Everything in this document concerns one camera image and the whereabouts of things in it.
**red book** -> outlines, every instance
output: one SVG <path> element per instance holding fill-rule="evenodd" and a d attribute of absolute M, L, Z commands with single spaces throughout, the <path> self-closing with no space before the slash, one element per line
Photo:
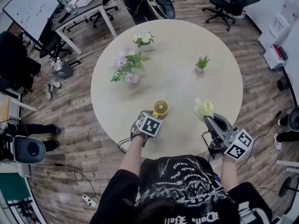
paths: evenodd
<path fill-rule="evenodd" d="M 278 46 L 273 44 L 272 45 L 274 52 L 276 53 L 279 60 L 283 60 L 284 56 L 282 55 L 281 51 L 279 50 Z"/>

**yellow cloth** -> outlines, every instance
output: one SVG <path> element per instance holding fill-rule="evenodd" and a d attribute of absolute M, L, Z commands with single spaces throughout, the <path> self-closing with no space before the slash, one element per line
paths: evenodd
<path fill-rule="evenodd" d="M 197 97 L 195 99 L 195 107 L 193 112 L 197 115 L 197 117 L 205 122 L 205 116 L 210 116 L 214 118 L 214 105 L 209 101 L 201 102 L 200 98 Z"/>

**potted plant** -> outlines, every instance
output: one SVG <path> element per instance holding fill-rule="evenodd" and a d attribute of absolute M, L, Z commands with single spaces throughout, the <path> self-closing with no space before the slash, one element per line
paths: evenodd
<path fill-rule="evenodd" d="M 206 56 L 205 58 L 201 58 L 201 56 L 199 57 L 199 60 L 196 62 L 195 67 L 202 72 L 204 70 L 205 67 L 208 66 L 210 59 L 208 59 L 208 56 Z"/>
<path fill-rule="evenodd" d="M 152 47 L 150 46 L 151 43 L 154 43 L 155 38 L 149 31 L 144 31 L 138 34 L 135 34 L 133 36 L 134 40 L 133 42 L 137 44 L 137 47 L 139 50 L 142 51 L 148 51 L 152 50 Z"/>
<path fill-rule="evenodd" d="M 130 49 L 125 49 L 119 52 L 114 59 L 112 69 L 115 71 L 111 81 L 128 81 L 136 84 L 140 81 L 144 73 L 143 62 L 150 58 L 141 55 L 141 51 L 135 52 Z"/>

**black pants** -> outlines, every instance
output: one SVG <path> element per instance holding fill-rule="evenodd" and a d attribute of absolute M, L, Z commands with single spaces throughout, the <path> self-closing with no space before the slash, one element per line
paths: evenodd
<path fill-rule="evenodd" d="M 13 137 L 16 135 L 22 136 L 30 136 L 32 134 L 42 134 L 42 133 L 56 133 L 56 127 L 54 125 L 38 125 L 38 124 L 31 124 L 31 125 L 12 125 L 8 124 L 5 131 L 12 135 Z M 43 141 L 43 144 L 46 147 L 46 151 L 53 151 L 57 148 L 57 143 L 53 140 Z"/>
<path fill-rule="evenodd" d="M 282 126 L 286 126 L 288 125 L 288 118 L 289 115 L 287 114 L 286 116 L 284 116 L 281 120 L 280 120 L 280 124 Z M 299 132 L 285 132 L 285 133 L 280 133 L 276 140 L 278 142 L 295 142 L 295 141 L 299 141 Z"/>
<path fill-rule="evenodd" d="M 147 21 L 158 20 L 156 14 L 148 4 L 148 0 L 123 0 L 123 2 L 127 6 L 136 25 Z"/>

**yellow object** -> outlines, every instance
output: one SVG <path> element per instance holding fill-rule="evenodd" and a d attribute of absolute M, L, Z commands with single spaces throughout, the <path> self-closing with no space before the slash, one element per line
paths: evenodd
<path fill-rule="evenodd" d="M 167 114 L 167 112 L 168 112 L 168 103 L 164 100 L 158 100 L 154 104 L 154 112 L 152 113 L 152 115 L 155 118 L 158 118 L 159 116 Z"/>
<path fill-rule="evenodd" d="M 195 99 L 196 106 L 194 107 L 193 112 L 197 115 L 197 117 L 205 122 L 205 116 L 210 116 L 214 118 L 214 105 L 209 101 L 201 102 L 200 98 L 197 97 Z"/>

